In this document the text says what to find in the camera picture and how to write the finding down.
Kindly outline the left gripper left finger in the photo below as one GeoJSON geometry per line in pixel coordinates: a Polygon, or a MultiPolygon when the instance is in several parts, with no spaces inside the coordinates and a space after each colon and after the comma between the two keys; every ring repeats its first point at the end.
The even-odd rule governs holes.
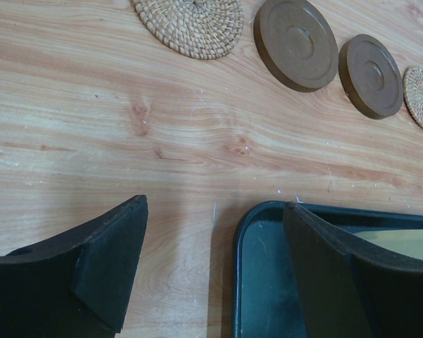
{"type": "Polygon", "coordinates": [[[145,195],[0,256],[0,337],[114,337],[148,220],[145,195]]]}

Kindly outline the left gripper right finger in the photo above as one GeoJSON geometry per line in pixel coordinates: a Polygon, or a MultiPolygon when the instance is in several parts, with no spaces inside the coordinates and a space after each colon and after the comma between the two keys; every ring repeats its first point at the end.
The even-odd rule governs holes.
{"type": "Polygon", "coordinates": [[[423,216],[288,202],[284,229],[309,337],[423,337],[423,260],[355,236],[423,216]]]}

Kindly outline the woven rattan coaster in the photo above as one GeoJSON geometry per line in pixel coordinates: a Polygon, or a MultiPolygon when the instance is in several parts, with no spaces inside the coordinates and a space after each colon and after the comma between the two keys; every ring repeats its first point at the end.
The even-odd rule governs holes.
{"type": "Polygon", "coordinates": [[[423,68],[416,65],[409,67],[405,71],[403,84],[407,109],[423,129],[423,68]]]}
{"type": "Polygon", "coordinates": [[[139,0],[131,4],[142,24],[163,45],[193,59],[228,55],[243,33],[240,1],[139,0]]]}

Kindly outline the brown wooden coaster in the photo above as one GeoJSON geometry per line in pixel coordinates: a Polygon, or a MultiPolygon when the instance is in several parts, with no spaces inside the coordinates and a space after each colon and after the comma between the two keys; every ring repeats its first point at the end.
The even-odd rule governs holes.
{"type": "Polygon", "coordinates": [[[310,2],[265,1],[253,30],[261,59],[283,85],[298,92],[315,92],[336,76],[336,39],[310,2]]]}
{"type": "Polygon", "coordinates": [[[348,40],[339,53],[341,83],[353,106],[368,118],[395,115],[403,102],[403,81],[388,49],[371,35],[348,40]]]}

